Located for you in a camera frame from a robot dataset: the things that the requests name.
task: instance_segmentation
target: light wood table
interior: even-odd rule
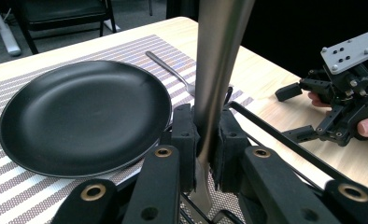
[[[1,63],[0,81],[108,49],[111,43],[123,44],[148,35],[157,35],[196,60],[197,29],[196,22],[186,18],[175,18],[17,61]],[[250,104],[250,110],[281,132],[308,124],[316,127],[325,116],[325,109],[313,107],[306,94],[289,99],[284,103],[276,99],[276,90],[298,81],[297,76],[244,48],[239,50],[231,79],[233,85],[254,99],[254,102]],[[313,165],[285,148],[273,137],[260,131],[253,124],[243,119],[240,119],[240,123],[247,132],[277,151],[284,160],[322,187],[329,179]],[[351,179],[368,186],[368,141],[361,142],[352,139],[346,147],[319,140],[302,145]]]

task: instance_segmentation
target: hand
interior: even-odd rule
[[[312,105],[318,106],[318,107],[329,107],[329,105],[326,105],[320,101],[318,98],[318,95],[314,92],[309,92],[308,97],[312,100]],[[368,119],[364,119],[358,123],[357,126],[358,133],[361,136],[368,137]]]

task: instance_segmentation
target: metal fork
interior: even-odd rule
[[[149,56],[151,60],[157,63],[160,67],[166,69],[166,71],[170,72],[173,76],[177,77],[182,83],[184,83],[187,93],[189,93],[191,96],[195,96],[195,85],[188,83],[184,79],[184,77],[182,77],[175,69],[167,65],[167,63],[162,61],[162,59],[158,58],[158,56],[156,56],[151,51],[146,51],[146,55]]]

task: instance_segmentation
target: striped placemat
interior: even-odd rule
[[[147,50],[154,52],[190,83],[195,83],[195,61],[158,36],[150,35],[0,82],[0,115],[12,95],[35,77],[70,63],[95,60],[125,62],[142,67],[156,76],[167,88],[173,108],[182,104],[193,104],[194,99],[185,91],[184,84],[149,59],[145,55]],[[249,96],[236,88],[232,100],[244,106],[252,101]],[[142,162],[139,162],[127,169],[96,177],[110,179],[119,184],[139,172],[141,164]],[[85,180],[87,179],[48,177],[27,171],[10,160],[0,146],[0,224],[49,223],[71,190]]]

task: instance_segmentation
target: chair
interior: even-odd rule
[[[29,31],[100,22],[99,28],[60,35],[100,30],[100,36],[102,36],[104,21],[111,20],[112,32],[117,32],[111,0],[8,0],[8,4],[33,54],[38,53],[34,40],[58,35],[32,37]]]

